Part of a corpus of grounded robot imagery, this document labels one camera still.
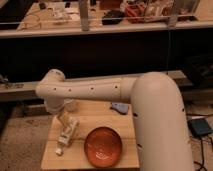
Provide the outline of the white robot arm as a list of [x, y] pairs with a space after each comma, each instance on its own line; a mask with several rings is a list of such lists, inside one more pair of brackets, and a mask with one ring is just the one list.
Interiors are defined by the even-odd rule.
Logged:
[[129, 103], [140, 171], [195, 171], [183, 99], [164, 73], [71, 82], [52, 69], [37, 84], [36, 95], [53, 114], [67, 99]]

